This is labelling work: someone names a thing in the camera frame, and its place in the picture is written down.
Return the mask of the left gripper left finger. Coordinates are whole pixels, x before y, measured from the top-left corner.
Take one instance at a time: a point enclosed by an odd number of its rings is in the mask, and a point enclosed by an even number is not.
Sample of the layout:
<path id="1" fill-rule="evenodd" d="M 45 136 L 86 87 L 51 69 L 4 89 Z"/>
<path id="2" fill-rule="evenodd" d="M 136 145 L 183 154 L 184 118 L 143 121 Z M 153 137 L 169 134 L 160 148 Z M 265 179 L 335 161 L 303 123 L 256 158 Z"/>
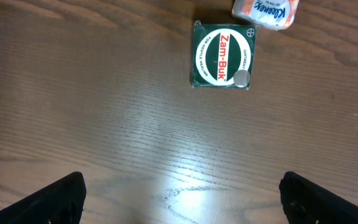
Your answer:
<path id="1" fill-rule="evenodd" d="M 83 174 L 73 172 L 0 210 L 0 224 L 79 224 L 85 198 Z"/>

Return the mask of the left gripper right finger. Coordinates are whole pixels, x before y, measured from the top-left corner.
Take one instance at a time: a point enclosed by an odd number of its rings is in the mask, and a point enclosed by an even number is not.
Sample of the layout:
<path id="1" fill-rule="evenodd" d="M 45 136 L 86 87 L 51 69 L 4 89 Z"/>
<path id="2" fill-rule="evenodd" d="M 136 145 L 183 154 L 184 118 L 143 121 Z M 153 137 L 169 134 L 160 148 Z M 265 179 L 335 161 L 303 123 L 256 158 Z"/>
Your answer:
<path id="1" fill-rule="evenodd" d="M 358 224 L 358 206 L 288 171 L 279 184 L 283 212 L 289 224 Z"/>

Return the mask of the dark green round-logo packet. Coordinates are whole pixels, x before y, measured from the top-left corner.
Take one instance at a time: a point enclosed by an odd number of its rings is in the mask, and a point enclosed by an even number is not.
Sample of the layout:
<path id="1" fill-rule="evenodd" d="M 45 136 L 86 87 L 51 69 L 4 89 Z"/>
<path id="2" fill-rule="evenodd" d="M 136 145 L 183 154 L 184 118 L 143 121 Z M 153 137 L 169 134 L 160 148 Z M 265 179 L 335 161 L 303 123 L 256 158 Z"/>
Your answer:
<path id="1" fill-rule="evenodd" d="M 249 89 L 257 28 L 243 24 L 193 27 L 193 88 Z"/>

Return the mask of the orange tissue pack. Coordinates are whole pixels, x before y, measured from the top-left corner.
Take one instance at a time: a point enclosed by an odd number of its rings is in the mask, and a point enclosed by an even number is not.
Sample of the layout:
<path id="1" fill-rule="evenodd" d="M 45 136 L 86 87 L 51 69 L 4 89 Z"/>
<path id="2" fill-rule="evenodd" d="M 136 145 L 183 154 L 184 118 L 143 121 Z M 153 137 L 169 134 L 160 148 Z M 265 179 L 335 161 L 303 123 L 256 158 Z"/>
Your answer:
<path id="1" fill-rule="evenodd" d="M 299 0 L 235 0 L 232 15 L 271 30 L 289 28 Z"/>

